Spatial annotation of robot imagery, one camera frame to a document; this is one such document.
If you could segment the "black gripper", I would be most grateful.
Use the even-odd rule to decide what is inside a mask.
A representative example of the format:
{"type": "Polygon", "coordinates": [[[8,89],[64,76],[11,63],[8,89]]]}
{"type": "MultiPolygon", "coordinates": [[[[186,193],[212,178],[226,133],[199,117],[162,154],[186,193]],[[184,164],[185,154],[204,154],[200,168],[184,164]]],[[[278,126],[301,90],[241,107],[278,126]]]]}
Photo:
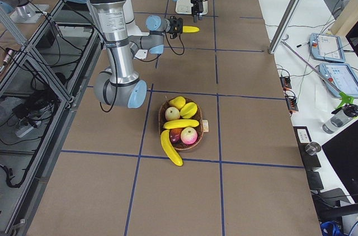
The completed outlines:
{"type": "Polygon", "coordinates": [[[202,20],[203,18],[203,3],[202,0],[190,0],[192,7],[191,7],[191,13],[193,15],[193,21],[197,22],[197,14],[198,14],[198,20],[202,20]]]}
{"type": "Polygon", "coordinates": [[[169,18],[170,29],[168,31],[170,37],[178,37],[183,33],[183,19],[171,16],[169,18]]]}

